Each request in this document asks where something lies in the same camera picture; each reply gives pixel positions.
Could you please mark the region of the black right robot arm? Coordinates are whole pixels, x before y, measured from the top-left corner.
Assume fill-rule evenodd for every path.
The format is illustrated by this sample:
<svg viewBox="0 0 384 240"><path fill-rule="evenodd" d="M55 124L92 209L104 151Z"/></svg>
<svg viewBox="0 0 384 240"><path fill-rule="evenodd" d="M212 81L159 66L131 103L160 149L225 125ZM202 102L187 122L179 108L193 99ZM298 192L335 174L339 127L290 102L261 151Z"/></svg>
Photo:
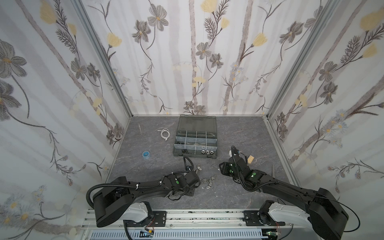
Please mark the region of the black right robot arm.
<svg viewBox="0 0 384 240"><path fill-rule="evenodd" d="M340 203L326 189L304 189L256 169L251 169L235 146L231 157L219 165L221 174L231 177L250 193L275 196L288 204L265 201L257 213L261 225L285 222L312 229L323 240L340 240L347 233L348 206Z"/></svg>

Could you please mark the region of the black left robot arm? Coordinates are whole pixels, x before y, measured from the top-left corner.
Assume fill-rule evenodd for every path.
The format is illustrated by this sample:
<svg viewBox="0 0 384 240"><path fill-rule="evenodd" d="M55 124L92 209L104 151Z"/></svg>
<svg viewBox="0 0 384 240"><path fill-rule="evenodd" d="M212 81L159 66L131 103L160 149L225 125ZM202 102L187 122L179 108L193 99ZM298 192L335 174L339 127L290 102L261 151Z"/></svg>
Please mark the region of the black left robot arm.
<svg viewBox="0 0 384 240"><path fill-rule="evenodd" d="M151 198L179 200L182 196L192 196L201 180L193 171L194 164L183 157L185 170L162 176L152 182L133 182L119 177L110 183L90 187L86 193L88 205L95 211L97 227L102 228L121 219L133 204Z"/></svg>

